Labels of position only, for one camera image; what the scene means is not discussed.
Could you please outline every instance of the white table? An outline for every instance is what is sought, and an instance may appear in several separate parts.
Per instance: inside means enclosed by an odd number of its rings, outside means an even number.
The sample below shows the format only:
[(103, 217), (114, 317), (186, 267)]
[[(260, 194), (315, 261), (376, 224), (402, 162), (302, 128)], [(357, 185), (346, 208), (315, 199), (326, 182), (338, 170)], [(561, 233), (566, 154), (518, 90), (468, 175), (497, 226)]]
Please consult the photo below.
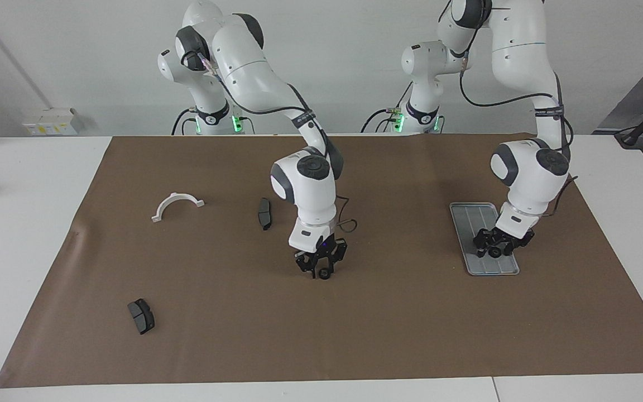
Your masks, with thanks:
[[(0, 368), (109, 141), (0, 139)], [(643, 298), (643, 155), (596, 136), (578, 136), (572, 153), (577, 185)], [(634, 401), (643, 374), (0, 390), (0, 400), (62, 399)]]

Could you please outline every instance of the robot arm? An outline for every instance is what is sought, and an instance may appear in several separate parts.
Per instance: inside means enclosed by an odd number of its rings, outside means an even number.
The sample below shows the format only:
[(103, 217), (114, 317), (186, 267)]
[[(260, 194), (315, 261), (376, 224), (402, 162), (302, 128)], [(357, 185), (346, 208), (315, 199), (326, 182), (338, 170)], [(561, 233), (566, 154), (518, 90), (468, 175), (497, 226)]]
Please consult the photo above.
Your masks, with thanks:
[(271, 184), (280, 198), (297, 206), (298, 217), (289, 237), (300, 250), (296, 262), (311, 270), (319, 258), (333, 263), (343, 258), (346, 243), (334, 238), (337, 226), (335, 180), (344, 160), (316, 121), (314, 112), (294, 87), (283, 82), (262, 52), (260, 25), (250, 15), (224, 16), (212, 2), (193, 3), (186, 20), (197, 35), (178, 43), (186, 66), (212, 73), (230, 98), (252, 114), (281, 112), (293, 122), (306, 144), (303, 150), (273, 164)]
[(195, 101), (197, 126), (202, 135), (226, 135), (240, 131), (230, 113), (222, 85), (203, 71), (193, 71), (180, 64), (180, 57), (166, 50), (158, 55), (158, 69), (163, 76), (190, 91)]
[[(442, 41), (437, 46), (446, 49), (445, 58), (435, 57), (432, 61), (428, 56), (429, 66), (421, 70), (427, 76), (439, 71), (447, 71), (440, 74), (460, 72), (462, 79), (469, 67), (466, 65), (472, 50), (469, 46), (477, 31), (488, 26), (493, 34), (493, 75), (508, 88), (533, 94), (529, 98), (535, 107), (538, 137), (503, 143), (492, 156), (492, 171), (510, 192), (496, 226), (489, 231), (484, 229), (475, 239), (479, 255), (490, 251), (493, 257), (500, 257), (525, 246), (534, 235), (531, 228), (567, 180), (570, 155), (564, 134), (564, 105), (559, 80), (547, 58), (543, 3), (543, 0), (451, 0), (439, 18), (437, 28)], [(434, 53), (433, 49), (422, 50), (422, 47), (415, 49), (414, 59), (419, 59), (418, 51)], [(422, 112), (435, 113), (441, 92), (426, 95), (432, 85), (409, 72), (414, 69), (404, 70), (414, 77), (414, 91), (419, 89), (421, 92), (411, 95), (404, 114), (412, 117), (417, 112), (414, 109), (419, 108), (424, 108), (420, 109)], [(409, 131), (428, 130), (430, 121), (416, 123), (408, 116), (404, 117), (406, 124), (411, 120)]]

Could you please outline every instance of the semicircular bracket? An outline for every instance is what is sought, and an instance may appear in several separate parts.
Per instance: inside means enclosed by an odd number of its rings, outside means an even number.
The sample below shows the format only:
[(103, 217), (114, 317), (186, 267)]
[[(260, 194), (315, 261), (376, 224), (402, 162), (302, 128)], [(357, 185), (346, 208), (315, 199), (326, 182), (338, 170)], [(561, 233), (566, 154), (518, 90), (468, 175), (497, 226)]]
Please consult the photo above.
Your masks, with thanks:
[(156, 212), (155, 216), (151, 217), (153, 219), (153, 222), (160, 222), (163, 221), (163, 211), (165, 211), (165, 208), (168, 208), (169, 204), (175, 203), (176, 201), (181, 201), (187, 199), (188, 201), (194, 203), (198, 208), (201, 206), (204, 206), (205, 201), (202, 199), (197, 199), (194, 198), (194, 196), (190, 194), (178, 194), (178, 193), (172, 193), (170, 194), (170, 197), (163, 199), (163, 202), (158, 205), (158, 211)]

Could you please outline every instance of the brown paper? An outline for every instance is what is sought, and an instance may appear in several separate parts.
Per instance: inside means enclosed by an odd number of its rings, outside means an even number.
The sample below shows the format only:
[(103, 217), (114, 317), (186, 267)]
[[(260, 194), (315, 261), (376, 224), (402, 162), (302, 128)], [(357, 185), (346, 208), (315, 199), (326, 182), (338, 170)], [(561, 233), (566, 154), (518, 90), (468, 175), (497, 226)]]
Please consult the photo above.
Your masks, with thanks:
[[(359, 228), (327, 281), (296, 267), (296, 208), (268, 179), (301, 139), (114, 138), (0, 387), (643, 372), (643, 302), (575, 186), (520, 275), (466, 272), (449, 204), (500, 206), (490, 155), (521, 137), (335, 137)], [(151, 222), (170, 193), (206, 205)]]

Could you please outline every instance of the gray tray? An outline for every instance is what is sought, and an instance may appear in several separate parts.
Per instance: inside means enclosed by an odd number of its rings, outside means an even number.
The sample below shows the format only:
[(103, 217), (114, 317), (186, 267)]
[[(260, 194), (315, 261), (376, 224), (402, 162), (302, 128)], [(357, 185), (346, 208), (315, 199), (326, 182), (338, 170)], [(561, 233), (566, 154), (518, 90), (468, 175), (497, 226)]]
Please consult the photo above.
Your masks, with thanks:
[(520, 268), (515, 255), (493, 258), (489, 255), (479, 258), (473, 244), (473, 237), (480, 229), (491, 229), (498, 219), (497, 209), (491, 203), (452, 203), (451, 215), (456, 227), (460, 247), (463, 251), (465, 266), (470, 275), (498, 276), (517, 275)]

